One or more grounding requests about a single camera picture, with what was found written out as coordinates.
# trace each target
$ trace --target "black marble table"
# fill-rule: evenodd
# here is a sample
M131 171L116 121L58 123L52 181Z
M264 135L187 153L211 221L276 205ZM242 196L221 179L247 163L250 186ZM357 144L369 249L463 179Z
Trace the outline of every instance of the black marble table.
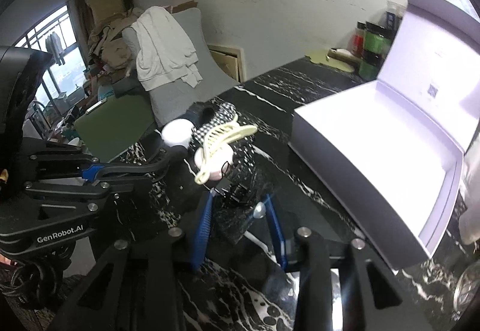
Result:
M240 123L258 126L254 169L262 173L282 207L295 214L301 225L317 230L325 238L345 242L364 237L363 233L287 142L295 108L361 82L355 75L299 59L213 99L219 104L234 104ZM123 158L143 163L148 154L140 142ZM190 159L172 167L155 185L148 205L135 201L107 205L102 217L105 224L99 225L104 228L92 238L95 256L120 237L131 241L152 238L175 226L186 211L194 209L205 187L195 184L191 165ZM464 269L479 258L476 245L460 243L458 218L464 209L458 199L433 259L399 270L396 275L438 331L449 330L458 319L453 309L455 286ZM253 204L234 210L216 208L213 221L207 260L200 272L179 275L187 328L291 329L298 276L280 270L265 240L254 243L258 238L252 232L258 232L260 220L254 222Z

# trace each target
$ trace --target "white sweatshirt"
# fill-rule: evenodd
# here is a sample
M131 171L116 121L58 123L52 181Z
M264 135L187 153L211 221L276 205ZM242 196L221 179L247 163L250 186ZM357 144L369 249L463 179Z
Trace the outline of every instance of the white sweatshirt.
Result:
M195 66L198 57L194 45L164 8L152 6L131 27L137 32L140 43L138 80L146 91L178 78L192 87L202 80Z

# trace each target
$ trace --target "box lid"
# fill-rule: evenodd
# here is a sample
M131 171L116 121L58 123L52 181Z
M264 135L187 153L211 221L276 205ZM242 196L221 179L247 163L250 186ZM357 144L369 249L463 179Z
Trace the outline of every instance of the box lid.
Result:
M408 0L378 79L465 152L480 118L480 23L445 0Z

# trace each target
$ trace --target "cardboard box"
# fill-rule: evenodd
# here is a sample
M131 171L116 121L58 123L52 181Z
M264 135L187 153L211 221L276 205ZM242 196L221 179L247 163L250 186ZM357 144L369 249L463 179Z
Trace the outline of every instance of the cardboard box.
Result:
M409 0L378 79L295 110L290 146L395 269L431 258L480 116L480 24Z

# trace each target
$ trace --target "gray sofa chair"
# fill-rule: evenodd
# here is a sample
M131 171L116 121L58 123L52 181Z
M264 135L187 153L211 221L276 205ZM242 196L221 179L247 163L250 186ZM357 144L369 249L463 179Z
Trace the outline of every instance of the gray sofa chair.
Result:
M188 83L177 79L149 91L152 110L159 127L183 114L197 101L208 101L216 95L238 85L238 82L215 63L205 42L202 32L201 13L197 8L184 10L173 15L190 37L198 56L198 72L203 80L192 88ZM132 27L122 31L123 39L134 54L140 51L137 34Z

